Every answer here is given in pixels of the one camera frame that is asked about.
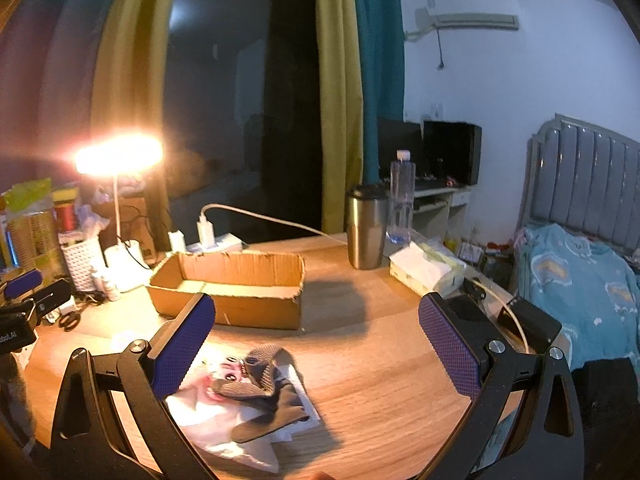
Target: black monitor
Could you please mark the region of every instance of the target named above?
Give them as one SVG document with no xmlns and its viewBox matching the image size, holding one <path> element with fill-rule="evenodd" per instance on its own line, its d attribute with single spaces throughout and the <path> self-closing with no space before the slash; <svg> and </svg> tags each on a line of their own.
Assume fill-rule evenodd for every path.
<svg viewBox="0 0 640 480">
<path fill-rule="evenodd" d="M 398 150 L 409 150 L 415 163 L 416 176 L 428 174 L 420 124 L 404 123 L 378 117 L 378 167 L 380 178 L 390 176 L 391 162 L 398 157 Z"/>
<path fill-rule="evenodd" d="M 481 141 L 482 128 L 476 124 L 424 121 L 424 151 L 437 178 L 477 184 Z"/>
</svg>

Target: blue blanket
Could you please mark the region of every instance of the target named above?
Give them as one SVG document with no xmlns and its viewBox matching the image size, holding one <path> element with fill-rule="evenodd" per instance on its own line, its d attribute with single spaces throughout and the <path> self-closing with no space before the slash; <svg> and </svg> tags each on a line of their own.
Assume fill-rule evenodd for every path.
<svg viewBox="0 0 640 480">
<path fill-rule="evenodd" d="M 629 357 L 640 375 L 638 279 L 610 247 L 553 224 L 530 229 L 520 251 L 520 295 L 562 323 L 571 369 Z"/>
</svg>

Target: desk lamp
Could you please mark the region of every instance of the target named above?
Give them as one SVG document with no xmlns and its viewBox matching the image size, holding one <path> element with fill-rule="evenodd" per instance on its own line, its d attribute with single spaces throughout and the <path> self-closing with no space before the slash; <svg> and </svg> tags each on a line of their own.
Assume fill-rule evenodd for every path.
<svg viewBox="0 0 640 480">
<path fill-rule="evenodd" d="M 118 134 L 106 142 L 82 148 L 76 155 L 78 173 L 113 177 L 113 201 L 116 213 L 117 243 L 104 251 L 107 265 L 121 292 L 127 292 L 148 280 L 150 270 L 145 264 L 136 240 L 122 240 L 118 176 L 139 173 L 162 160 L 162 146 L 152 137 L 140 133 Z"/>
</svg>

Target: desk surface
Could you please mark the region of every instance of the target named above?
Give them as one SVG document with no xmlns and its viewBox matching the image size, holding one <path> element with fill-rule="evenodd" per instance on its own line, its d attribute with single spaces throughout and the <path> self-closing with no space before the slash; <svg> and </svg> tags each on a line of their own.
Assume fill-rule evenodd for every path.
<svg viewBox="0 0 640 480">
<path fill-rule="evenodd" d="M 227 479 L 304 479 L 325 471 L 340 480 L 404 480 L 417 474 L 440 449 L 468 406 L 456 393 L 420 329 L 419 297 L 389 275 L 388 267 L 354 270 L 346 247 L 325 238 L 303 238 L 255 246 L 295 251 L 306 261 L 304 332 L 216 325 L 209 344 L 227 351 L 248 350 L 274 341 L 295 358 L 306 391 L 323 424 L 275 444 L 277 475 L 235 462 L 212 459 L 216 475 Z M 508 299 L 497 285 L 493 288 Z M 490 303 L 495 310 L 497 305 Z M 49 445 L 50 428 L 66 362 L 80 346 L 93 354 L 119 351 L 151 338 L 164 319 L 141 287 L 121 300 L 88 308 L 73 332 L 57 326 L 38 329 L 39 342 L 25 371 L 37 420 L 36 437 Z M 121 418 L 141 462 L 154 466 L 122 394 Z"/>
<path fill-rule="evenodd" d="M 433 195 L 444 195 L 451 193 L 464 193 L 466 191 L 471 191 L 473 186 L 465 186 L 465 187 L 438 187 L 434 189 L 416 189 L 414 192 L 414 198 L 424 198 L 427 196 Z"/>
</svg>

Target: white container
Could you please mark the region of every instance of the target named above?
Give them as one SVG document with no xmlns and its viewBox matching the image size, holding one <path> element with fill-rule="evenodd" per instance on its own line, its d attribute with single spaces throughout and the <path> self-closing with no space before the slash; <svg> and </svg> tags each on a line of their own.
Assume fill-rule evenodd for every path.
<svg viewBox="0 0 640 480">
<path fill-rule="evenodd" d="M 151 269 L 142 257 L 140 243 L 137 240 L 128 240 L 106 248 L 104 257 L 109 264 L 111 280 L 120 292 L 128 292 L 149 282 Z"/>
<path fill-rule="evenodd" d="M 103 269 L 106 267 L 98 237 L 69 247 L 62 247 L 62 254 L 76 289 L 83 292 L 96 290 L 92 278 L 92 267 L 100 266 L 100 264 Z"/>
</svg>

